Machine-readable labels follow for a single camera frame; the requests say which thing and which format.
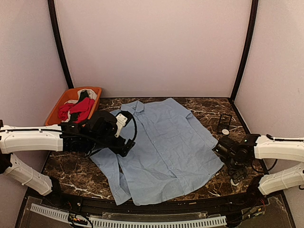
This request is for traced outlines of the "light blue shirt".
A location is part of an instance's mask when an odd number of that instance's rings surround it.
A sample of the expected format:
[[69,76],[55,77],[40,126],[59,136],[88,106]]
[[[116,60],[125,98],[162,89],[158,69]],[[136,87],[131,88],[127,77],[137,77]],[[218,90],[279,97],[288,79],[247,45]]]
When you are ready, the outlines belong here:
[[193,113],[172,98],[123,104],[135,121],[122,129],[135,146],[125,157],[103,149],[91,156],[102,171],[117,205],[158,204],[204,186],[223,166],[214,153],[217,139]]

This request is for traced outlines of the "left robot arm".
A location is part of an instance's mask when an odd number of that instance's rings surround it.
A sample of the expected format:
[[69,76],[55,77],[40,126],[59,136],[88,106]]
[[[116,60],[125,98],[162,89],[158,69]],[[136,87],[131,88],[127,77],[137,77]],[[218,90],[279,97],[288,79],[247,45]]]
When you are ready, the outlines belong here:
[[42,127],[0,125],[0,172],[32,188],[57,207],[67,203],[59,181],[34,170],[15,153],[24,151],[80,152],[86,157],[108,148],[125,157],[135,145],[135,138],[125,139],[120,133],[129,122],[135,122],[128,111],[117,115],[96,111],[79,123],[64,122]]

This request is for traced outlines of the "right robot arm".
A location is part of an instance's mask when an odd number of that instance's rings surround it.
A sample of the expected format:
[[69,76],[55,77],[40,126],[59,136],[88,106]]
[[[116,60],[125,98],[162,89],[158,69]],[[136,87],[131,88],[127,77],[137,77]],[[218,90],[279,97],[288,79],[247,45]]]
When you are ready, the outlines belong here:
[[278,173],[266,174],[259,171],[260,176],[254,178],[249,191],[242,196],[247,206],[253,206],[261,195],[304,186],[304,139],[277,138],[269,134],[247,134],[241,142],[234,141],[227,136],[219,139],[214,147],[220,159],[228,168],[228,174],[234,185],[247,177],[247,167],[254,167],[254,160],[277,159],[299,162],[296,166]]

